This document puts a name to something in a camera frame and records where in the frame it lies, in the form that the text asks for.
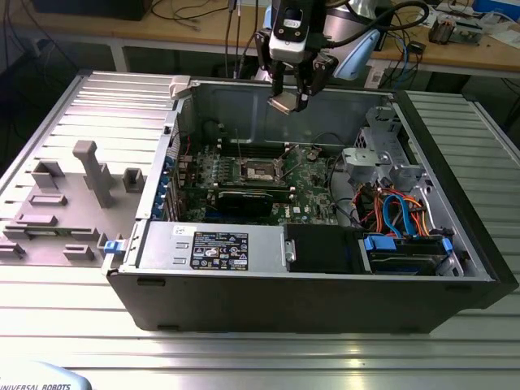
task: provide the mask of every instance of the side panel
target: side panel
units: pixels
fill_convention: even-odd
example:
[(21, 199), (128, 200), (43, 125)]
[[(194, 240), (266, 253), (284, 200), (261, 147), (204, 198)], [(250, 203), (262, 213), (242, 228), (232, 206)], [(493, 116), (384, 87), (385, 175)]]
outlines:
[(497, 287), (119, 273), (108, 280), (138, 327), (182, 332), (423, 333)]
[(397, 102), (401, 108), (406, 130), (414, 137), (421, 148), (423, 161), (427, 162), (429, 169), (435, 175), (438, 187), (442, 189), (449, 203), (453, 207), (464, 233), (469, 237), (474, 250), (488, 274), (498, 284), (492, 292), (479, 302), (477, 307), (486, 308), (518, 287), (518, 282), (507, 266), (495, 242), (489, 236), (482, 220), (464, 193), (451, 167), (446, 162), (439, 146), (428, 131), (410, 97), (405, 92), (397, 93)]

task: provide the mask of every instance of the workbench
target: workbench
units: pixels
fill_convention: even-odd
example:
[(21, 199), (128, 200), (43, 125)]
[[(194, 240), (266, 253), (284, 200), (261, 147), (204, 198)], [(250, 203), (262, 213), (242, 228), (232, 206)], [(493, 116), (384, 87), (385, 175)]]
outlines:
[[(214, 0), (206, 6), (187, 10), (182, 15), (195, 15), (225, 7), (224, 0)], [(192, 5), (189, 0), (175, 0), (175, 8)], [(128, 72), (125, 47), (145, 47), (165, 50), (187, 50), (210, 53), (224, 52), (224, 33), (228, 13), (216, 12), (200, 18), (200, 32), (181, 26), (171, 20), (159, 19), (149, 13), (143, 20), (127, 21), (95, 18), (88, 16), (37, 14), (32, 4), (29, 10), (38, 23), (56, 41), (85, 42), (110, 47), (115, 70)], [(45, 38), (25, 14), (24, 9), (13, 0), (11, 4), (12, 23), (20, 36), (32, 40)], [(156, 11), (160, 15), (171, 16), (169, 2), (162, 2)], [(260, 8), (258, 26), (262, 25), (265, 8)], [(254, 7), (243, 6), (240, 27), (239, 46), (244, 48), (254, 30)], [(436, 45), (427, 39), (427, 28), (416, 27), (409, 33), (413, 40), (427, 45), (419, 70), (427, 72), (457, 73), (463, 75), (516, 78), (520, 76), (520, 50), (508, 46), (490, 37), (484, 37), (480, 45), (449, 44)], [(235, 45), (236, 17), (233, 18), (230, 31), (230, 48)], [(256, 55), (254, 45), (248, 50), (249, 55)], [(369, 61), (372, 67), (366, 87), (377, 87), (381, 72), (393, 66), (401, 57), (392, 38), (388, 38), (380, 52), (374, 52)]]
[[(170, 80), (109, 72), (77, 76), (0, 178), (0, 227), (34, 185), (27, 172), (39, 159), (81, 169), (70, 145), (82, 137), (100, 145), (106, 137), (124, 139), (112, 142), (99, 162), (116, 173), (139, 155), (147, 175), (154, 154), (136, 151), (132, 141), (144, 134), (149, 142), (158, 138), (163, 122), (157, 118), (171, 109)], [(92, 83), (100, 89), (92, 90)], [(455, 94), (409, 97), (505, 261), (520, 275), (518, 149), (478, 103)], [(129, 106), (135, 111), (129, 113)], [(518, 290), (487, 310), (464, 310), (430, 335), (142, 331), (98, 268), (20, 263), (0, 267), (0, 319), (5, 359), (66, 367), (97, 390), (487, 390), (518, 388), (520, 380)]]

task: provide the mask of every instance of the metal workbench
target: metal workbench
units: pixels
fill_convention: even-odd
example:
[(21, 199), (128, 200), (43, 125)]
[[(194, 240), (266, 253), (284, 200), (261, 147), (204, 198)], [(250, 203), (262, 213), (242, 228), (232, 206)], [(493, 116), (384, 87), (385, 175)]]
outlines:
[[(35, 159), (66, 160), (74, 143), (64, 137), (84, 137), (80, 130), (100, 145), (108, 132), (124, 137), (101, 146), (99, 161), (110, 171), (140, 163), (146, 173), (153, 153), (142, 149), (154, 147), (161, 117), (171, 109), (169, 80), (99, 72), (76, 77), (0, 180), (0, 223), (33, 186), (26, 172)], [(518, 150), (478, 103), (460, 95), (409, 96), (509, 267), (520, 273)], [(104, 132), (96, 132), (95, 118)], [(132, 137), (142, 134), (128, 128), (149, 137), (139, 152), (132, 151)], [(80, 168), (71, 161), (67, 169)], [(429, 336), (147, 332), (135, 326), (97, 268), (2, 266), (0, 350), (3, 358), (72, 369), (96, 389), (517, 388), (520, 295), (464, 311)]]

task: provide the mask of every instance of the motherboard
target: motherboard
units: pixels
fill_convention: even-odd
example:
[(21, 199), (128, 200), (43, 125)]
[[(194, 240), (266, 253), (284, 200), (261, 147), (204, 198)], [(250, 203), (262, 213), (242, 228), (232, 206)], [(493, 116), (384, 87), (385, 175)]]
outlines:
[(183, 222), (337, 224), (319, 147), (206, 145), (174, 173)]

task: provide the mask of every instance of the power supply label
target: power supply label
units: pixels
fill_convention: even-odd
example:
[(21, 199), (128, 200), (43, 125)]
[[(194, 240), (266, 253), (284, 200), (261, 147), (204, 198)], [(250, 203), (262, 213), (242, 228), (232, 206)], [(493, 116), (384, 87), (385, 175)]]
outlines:
[(247, 271), (247, 233), (195, 232), (190, 266), (194, 270)]

